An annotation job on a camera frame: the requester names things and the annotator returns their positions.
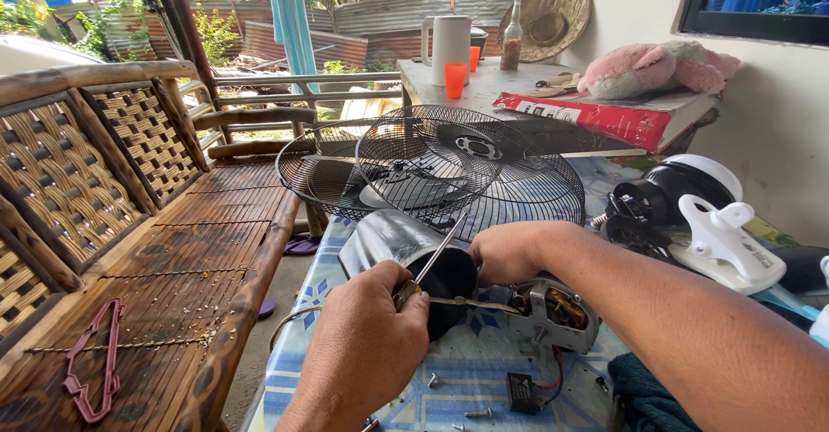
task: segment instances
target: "red wire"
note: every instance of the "red wire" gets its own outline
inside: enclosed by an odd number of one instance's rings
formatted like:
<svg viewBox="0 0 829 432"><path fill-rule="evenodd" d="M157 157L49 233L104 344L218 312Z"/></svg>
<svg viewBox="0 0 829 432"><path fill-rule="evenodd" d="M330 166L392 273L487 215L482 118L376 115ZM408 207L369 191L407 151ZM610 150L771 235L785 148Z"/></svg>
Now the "red wire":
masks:
<svg viewBox="0 0 829 432"><path fill-rule="evenodd" d="M556 351L557 353L559 353L559 354L558 354L558 356L557 356L557 359L556 359L556 360L558 361L559 365L561 365L561 366L562 366L562 369L561 369L561 370L562 370L562 371L564 371L564 363L565 363L565 362L564 362L564 359L563 359L563 355L561 354L561 350L559 349L559 347L558 347L558 346L553 346L553 347L555 348L555 351ZM559 380L555 381L553 384L548 384L548 385L546 385L546 386L541 386L541 385L538 385L538 384L537 384L537 385L535 386L535 388L537 388L537 389L539 389L539 390L552 390L552 389L554 389L556 386L558 386L560 383L561 383L561 378L559 378Z"/></svg>

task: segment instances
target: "white car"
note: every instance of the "white car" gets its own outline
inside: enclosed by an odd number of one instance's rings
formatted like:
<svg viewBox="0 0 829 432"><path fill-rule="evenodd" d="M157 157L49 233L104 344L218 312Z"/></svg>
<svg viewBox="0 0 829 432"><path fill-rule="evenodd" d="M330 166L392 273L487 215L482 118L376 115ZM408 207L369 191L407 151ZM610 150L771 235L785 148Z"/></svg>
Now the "white car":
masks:
<svg viewBox="0 0 829 432"><path fill-rule="evenodd" d="M23 35L0 35L0 76L47 67L104 64L64 45Z"/></svg>

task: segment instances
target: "glass bottle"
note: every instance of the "glass bottle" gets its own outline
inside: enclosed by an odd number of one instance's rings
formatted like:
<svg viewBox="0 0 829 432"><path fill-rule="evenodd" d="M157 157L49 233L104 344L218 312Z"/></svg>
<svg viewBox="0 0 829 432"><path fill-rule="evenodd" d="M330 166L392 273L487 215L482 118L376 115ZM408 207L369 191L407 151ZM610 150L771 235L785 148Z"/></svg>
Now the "glass bottle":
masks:
<svg viewBox="0 0 829 432"><path fill-rule="evenodd" d="M521 29L521 0L513 4L513 16L504 31L504 49L501 53L502 69L517 69L521 59L521 41L524 31Z"/></svg>

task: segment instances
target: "white electric kettle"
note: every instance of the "white electric kettle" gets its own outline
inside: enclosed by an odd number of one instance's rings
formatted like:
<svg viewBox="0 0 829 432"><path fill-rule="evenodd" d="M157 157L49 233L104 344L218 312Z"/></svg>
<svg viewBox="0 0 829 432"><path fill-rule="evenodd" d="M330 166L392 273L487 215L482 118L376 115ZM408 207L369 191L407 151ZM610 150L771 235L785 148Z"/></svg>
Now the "white electric kettle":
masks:
<svg viewBox="0 0 829 432"><path fill-rule="evenodd" d="M432 57L429 57L429 28L432 35ZM432 68L432 85L444 87L443 65L466 63L467 76L463 85L469 84L469 40L471 17L468 15L440 15L423 19L420 35L420 57L423 64Z"/></svg>

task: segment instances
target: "white wall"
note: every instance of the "white wall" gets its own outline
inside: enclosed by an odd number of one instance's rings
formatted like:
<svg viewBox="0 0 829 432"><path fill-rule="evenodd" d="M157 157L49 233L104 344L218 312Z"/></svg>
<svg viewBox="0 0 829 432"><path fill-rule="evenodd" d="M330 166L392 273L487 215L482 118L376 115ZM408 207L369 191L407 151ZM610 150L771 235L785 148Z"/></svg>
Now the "white wall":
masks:
<svg viewBox="0 0 829 432"><path fill-rule="evenodd" d="M634 43L674 38L682 0L593 0L585 33L558 62L584 70L596 57ZM737 174L744 200L802 245L829 247L829 48L737 38L700 38L739 57L720 119L690 147Z"/></svg>

